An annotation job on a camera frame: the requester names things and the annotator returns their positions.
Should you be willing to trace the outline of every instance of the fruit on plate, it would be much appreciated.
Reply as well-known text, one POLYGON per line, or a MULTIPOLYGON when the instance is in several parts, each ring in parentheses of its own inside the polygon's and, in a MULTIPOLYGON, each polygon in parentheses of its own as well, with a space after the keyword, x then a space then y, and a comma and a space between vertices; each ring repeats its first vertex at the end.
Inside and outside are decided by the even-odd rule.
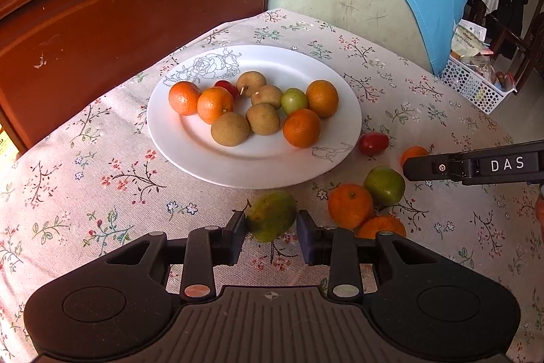
POLYGON ((406 228, 403 223, 391 215, 379 215, 369 219, 357 231, 356 237, 375 239, 380 231, 391 231, 406 237, 406 228))
POLYGON ((223 114, 232 111, 235 101, 224 88, 211 87, 205 89, 197 102, 197 112, 208 125, 213 124, 223 114))
POLYGON ((371 193, 354 183, 334 189, 328 196, 327 205, 335 223, 348 230, 366 222, 374 212, 371 193))
POLYGON ((234 85, 232 85, 228 80, 218 80, 213 86, 219 86, 226 89, 232 96, 234 100, 240 97, 238 90, 234 85))
POLYGON ((308 99, 303 91, 298 88, 289 88, 281 95, 281 108, 288 116, 293 111, 308 108, 308 99))
POLYGON ((270 104, 274 109, 279 110, 281 107, 281 90, 275 85, 265 85, 260 87, 253 96, 251 96, 251 105, 260 103, 270 104))
POLYGON ((246 71, 236 81, 236 89, 241 96, 251 97, 262 86, 267 84, 265 76, 259 71, 246 71))
POLYGON ((168 102, 172 110, 182 116, 190 116, 197 112, 199 97, 199 88, 192 82, 187 81, 172 85, 168 92, 168 102))
POLYGON ((321 121, 316 113, 307 108, 293 111, 284 122, 284 137, 297 148, 309 148, 321 134, 321 121))
POLYGON ((229 111, 211 124, 211 137, 219 145, 233 147, 248 138, 249 124, 244 116, 229 111))
POLYGON ((374 203, 393 206, 403 198, 406 183, 404 178, 388 166, 373 168, 364 180, 364 187, 372 194, 374 203))
POLYGON ((306 90, 308 108, 321 118, 331 117, 338 109, 338 91, 328 80, 315 80, 306 90))
POLYGON ((408 148, 405 152, 403 152, 399 163, 401 164, 401 167, 403 167, 406 159, 410 159, 410 157, 423 157, 425 155, 429 155, 429 152, 425 148, 417 145, 412 146, 408 148))
POLYGON ((266 243, 285 234, 295 217, 295 198, 284 191, 272 191, 253 203, 245 225, 255 240, 266 243))
POLYGON ((253 105, 245 114, 251 130, 260 136, 269 136, 279 131, 279 116, 270 104, 253 105))
POLYGON ((361 136, 358 146, 362 154, 382 154, 389 147, 389 137, 384 133, 372 131, 361 136))

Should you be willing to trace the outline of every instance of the plate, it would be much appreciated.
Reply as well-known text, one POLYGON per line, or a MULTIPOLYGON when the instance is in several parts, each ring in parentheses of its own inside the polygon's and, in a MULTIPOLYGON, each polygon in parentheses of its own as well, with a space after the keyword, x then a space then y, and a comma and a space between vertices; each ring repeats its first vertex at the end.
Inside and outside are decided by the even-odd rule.
MULTIPOLYGON (((240 98, 235 112, 245 115, 250 106, 248 98, 240 98)), ((285 115, 281 110, 279 115, 283 124, 285 115)), ((148 128, 157 149, 192 176, 222 186, 270 189, 308 181, 338 165, 361 133, 361 107, 344 79, 316 59, 278 47, 221 47, 168 71, 149 99, 148 128), (333 83, 340 97, 338 111, 322 119, 321 137, 314 147, 291 146, 281 130, 272 136, 252 134, 238 146, 223 147, 211 138, 210 126, 197 114, 180 116, 168 103, 168 92, 176 82, 191 81, 204 91, 220 79, 235 84, 241 73, 252 70, 282 91, 291 87, 306 91, 317 79, 333 83)))

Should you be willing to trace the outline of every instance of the red tomato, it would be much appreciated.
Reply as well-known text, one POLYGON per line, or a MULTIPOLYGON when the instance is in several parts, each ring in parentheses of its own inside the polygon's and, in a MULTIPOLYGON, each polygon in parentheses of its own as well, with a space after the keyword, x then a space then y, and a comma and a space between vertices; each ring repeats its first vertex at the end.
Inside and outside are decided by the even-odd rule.
POLYGON ((366 133, 359 139, 359 151, 365 155, 382 154, 389 147, 389 137, 384 133, 366 133))
POLYGON ((232 85, 227 80, 218 80, 214 86, 220 86, 221 88, 226 89, 232 96, 234 100, 238 99, 240 93, 238 93, 238 88, 232 85))

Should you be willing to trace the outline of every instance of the orange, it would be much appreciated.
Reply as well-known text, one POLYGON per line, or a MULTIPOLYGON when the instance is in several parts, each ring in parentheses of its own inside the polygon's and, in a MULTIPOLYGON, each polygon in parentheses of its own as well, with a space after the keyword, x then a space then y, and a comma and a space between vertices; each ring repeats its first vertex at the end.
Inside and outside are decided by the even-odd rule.
POLYGON ((409 159, 410 157, 423 157, 425 155, 429 155, 429 152, 423 148, 422 146, 412 146, 408 148, 405 152, 403 152, 401 159, 399 160, 399 163, 401 164, 401 167, 404 166, 404 162, 406 162, 406 159, 409 159))
POLYGON ((370 219, 373 212, 371 193, 360 185, 340 185, 328 196, 328 213, 342 228, 356 228, 370 219))
POLYGON ((315 80, 306 90, 308 108, 319 117, 331 117, 338 109, 338 91, 327 80, 315 80))
POLYGON ((168 92, 168 102, 176 113, 190 116, 197 112, 200 90, 192 82, 178 82, 168 92))
POLYGON ((379 215, 371 218, 357 231, 357 237, 375 239, 376 234, 380 231, 391 231, 406 237, 406 228, 403 223, 390 215, 379 215))
POLYGON ((197 112, 208 125, 213 124, 223 114, 232 111, 235 101, 231 94, 222 87, 205 89, 197 103, 197 112))
POLYGON ((321 121, 316 113, 307 108, 293 111, 284 122, 284 137, 297 148, 309 148, 321 134, 321 121))

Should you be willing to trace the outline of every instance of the perforated plastic basket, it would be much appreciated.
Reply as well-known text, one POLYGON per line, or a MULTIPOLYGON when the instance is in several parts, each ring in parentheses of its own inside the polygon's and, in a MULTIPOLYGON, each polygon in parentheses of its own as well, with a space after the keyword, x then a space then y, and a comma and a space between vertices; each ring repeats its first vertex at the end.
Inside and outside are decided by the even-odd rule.
POLYGON ((453 88, 463 97, 470 100, 485 114, 491 113, 501 101, 512 91, 516 91, 507 77, 507 91, 499 91, 478 73, 463 65, 452 57, 440 74, 440 80, 453 88))

